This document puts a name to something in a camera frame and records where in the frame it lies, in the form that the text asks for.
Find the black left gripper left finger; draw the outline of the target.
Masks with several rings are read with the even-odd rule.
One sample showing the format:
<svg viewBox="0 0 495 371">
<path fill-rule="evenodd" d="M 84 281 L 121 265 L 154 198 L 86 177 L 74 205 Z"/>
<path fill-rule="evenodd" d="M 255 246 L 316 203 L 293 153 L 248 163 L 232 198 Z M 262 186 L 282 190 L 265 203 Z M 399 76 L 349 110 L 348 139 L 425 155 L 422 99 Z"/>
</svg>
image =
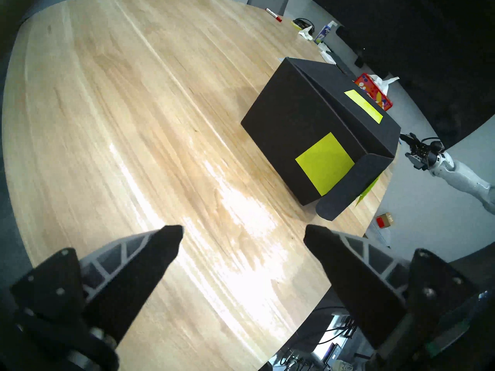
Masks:
<svg viewBox="0 0 495 371">
<path fill-rule="evenodd" d="M 66 247 L 10 286 L 10 370 L 119 370 L 116 348 L 176 259 L 181 225 Z"/>
</svg>

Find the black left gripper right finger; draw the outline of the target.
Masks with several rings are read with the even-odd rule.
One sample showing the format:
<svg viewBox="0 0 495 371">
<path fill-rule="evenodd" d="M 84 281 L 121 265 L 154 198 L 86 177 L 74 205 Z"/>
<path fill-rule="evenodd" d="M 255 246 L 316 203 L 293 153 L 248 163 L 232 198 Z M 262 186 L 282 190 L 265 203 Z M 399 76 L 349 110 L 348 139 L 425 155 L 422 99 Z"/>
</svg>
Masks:
<svg viewBox="0 0 495 371">
<path fill-rule="evenodd" d="M 416 249 L 408 261 L 371 239 L 320 225 L 306 226 L 303 243 L 375 350 L 365 370 L 434 369 L 468 332 L 480 291 L 431 251 Z"/>
</svg>

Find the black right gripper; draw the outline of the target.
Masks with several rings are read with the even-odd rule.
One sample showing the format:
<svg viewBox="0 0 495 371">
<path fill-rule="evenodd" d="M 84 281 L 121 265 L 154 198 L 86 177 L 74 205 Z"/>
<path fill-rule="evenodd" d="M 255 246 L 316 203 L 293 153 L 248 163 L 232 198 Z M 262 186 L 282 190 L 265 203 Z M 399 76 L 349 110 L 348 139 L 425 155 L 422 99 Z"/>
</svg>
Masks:
<svg viewBox="0 0 495 371">
<path fill-rule="evenodd" d="M 445 151 L 445 146 L 441 140 L 419 140 L 415 134 L 400 134 L 399 138 L 409 146 L 416 146 L 416 155 L 405 153 L 413 167 L 417 170 L 429 170 Z"/>
</svg>

